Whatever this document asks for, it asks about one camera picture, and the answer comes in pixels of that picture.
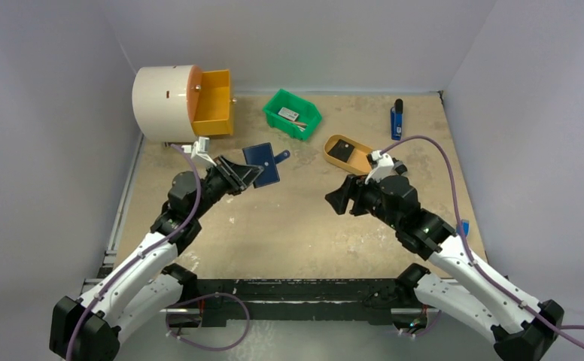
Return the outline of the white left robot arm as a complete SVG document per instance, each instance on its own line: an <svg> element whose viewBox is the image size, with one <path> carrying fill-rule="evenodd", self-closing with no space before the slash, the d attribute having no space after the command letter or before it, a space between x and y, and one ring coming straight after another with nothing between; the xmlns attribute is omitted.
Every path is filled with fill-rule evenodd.
<svg viewBox="0 0 584 361"><path fill-rule="evenodd" d="M78 298L64 296L56 303L50 350L65 360L113 360L161 309L199 301L197 276L175 260L201 231L200 218L225 195L249 188L263 170L218 156L205 177L196 170L177 174L161 215L135 251Z"/></svg>

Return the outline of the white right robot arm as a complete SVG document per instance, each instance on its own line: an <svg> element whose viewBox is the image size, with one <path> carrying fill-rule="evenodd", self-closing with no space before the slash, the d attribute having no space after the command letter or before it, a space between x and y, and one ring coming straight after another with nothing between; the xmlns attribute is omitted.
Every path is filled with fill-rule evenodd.
<svg viewBox="0 0 584 361"><path fill-rule="evenodd" d="M390 226L408 251L453 277L448 284L428 268L411 264L397 278L395 295L406 306L433 306L478 332L502 360L539 360L557 338L564 309L539 301L498 274L438 215L423 208L406 177L366 182L350 174L326 201L337 214L370 214Z"/></svg>

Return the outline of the navy blue card holder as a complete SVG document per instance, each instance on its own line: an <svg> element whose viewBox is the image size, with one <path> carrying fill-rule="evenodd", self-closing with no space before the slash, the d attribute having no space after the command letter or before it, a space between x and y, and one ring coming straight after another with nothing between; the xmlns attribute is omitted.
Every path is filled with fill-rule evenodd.
<svg viewBox="0 0 584 361"><path fill-rule="evenodd" d="M258 165L263 171L253 182L254 188L266 187L278 183L280 176L278 164L290 157L289 150L283 150L279 154L274 154L270 143L262 143L242 149L245 162L248 165Z"/></svg>

